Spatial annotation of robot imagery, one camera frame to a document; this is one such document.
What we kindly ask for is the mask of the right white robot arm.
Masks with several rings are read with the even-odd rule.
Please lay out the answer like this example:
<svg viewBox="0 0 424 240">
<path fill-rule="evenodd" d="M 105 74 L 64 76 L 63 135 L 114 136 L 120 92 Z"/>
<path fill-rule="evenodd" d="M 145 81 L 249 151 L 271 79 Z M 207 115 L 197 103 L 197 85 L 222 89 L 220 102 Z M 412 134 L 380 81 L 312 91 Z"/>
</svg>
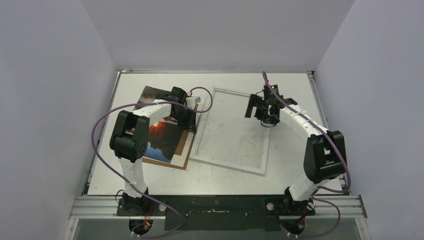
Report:
<svg viewBox="0 0 424 240">
<path fill-rule="evenodd" d="M 292 98 L 283 98 L 277 85 L 263 87 L 263 96 L 249 96 L 246 118 L 254 117 L 265 128 L 284 123 L 305 142 L 303 173 L 286 190 L 282 207 L 290 215 L 296 214 L 319 188 L 346 172 L 344 136 L 330 131 L 312 120 Z"/>
</svg>

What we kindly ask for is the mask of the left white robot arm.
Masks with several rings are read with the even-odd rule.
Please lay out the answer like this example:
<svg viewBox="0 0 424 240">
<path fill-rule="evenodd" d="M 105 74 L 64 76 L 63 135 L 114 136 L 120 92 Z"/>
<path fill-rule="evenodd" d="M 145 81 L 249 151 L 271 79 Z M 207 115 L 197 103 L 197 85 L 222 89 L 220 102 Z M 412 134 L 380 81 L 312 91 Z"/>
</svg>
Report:
<svg viewBox="0 0 424 240">
<path fill-rule="evenodd" d="M 147 86 L 138 104 L 118 113 L 109 146 L 129 181 L 123 195 L 132 198 L 129 208 L 141 216 L 149 210 L 149 201 L 143 198 L 148 189 L 143 158 L 171 163 L 182 154 L 187 140 L 197 132 L 196 111 L 203 102 L 179 87 L 167 91 Z"/>
</svg>

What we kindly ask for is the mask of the sunset landscape photo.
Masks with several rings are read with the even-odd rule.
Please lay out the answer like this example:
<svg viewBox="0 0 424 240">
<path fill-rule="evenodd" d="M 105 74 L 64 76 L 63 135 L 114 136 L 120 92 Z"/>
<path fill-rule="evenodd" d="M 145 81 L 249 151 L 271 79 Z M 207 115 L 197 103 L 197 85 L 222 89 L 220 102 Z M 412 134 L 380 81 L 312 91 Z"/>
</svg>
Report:
<svg viewBox="0 0 424 240">
<path fill-rule="evenodd" d="M 160 119 L 149 127 L 144 157 L 172 165 L 183 164 L 183 150 L 190 133 L 182 129 L 172 117 Z"/>
</svg>

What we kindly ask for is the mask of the white picture frame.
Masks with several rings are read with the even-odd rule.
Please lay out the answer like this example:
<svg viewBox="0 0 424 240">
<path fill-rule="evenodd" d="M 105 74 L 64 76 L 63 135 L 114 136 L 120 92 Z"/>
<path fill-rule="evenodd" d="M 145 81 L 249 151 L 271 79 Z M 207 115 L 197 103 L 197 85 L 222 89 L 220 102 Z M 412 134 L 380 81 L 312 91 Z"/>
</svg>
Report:
<svg viewBox="0 0 424 240">
<path fill-rule="evenodd" d="M 190 160 L 264 176 L 270 129 L 245 118 L 248 93 L 214 87 L 212 108 L 198 123 Z"/>
</svg>

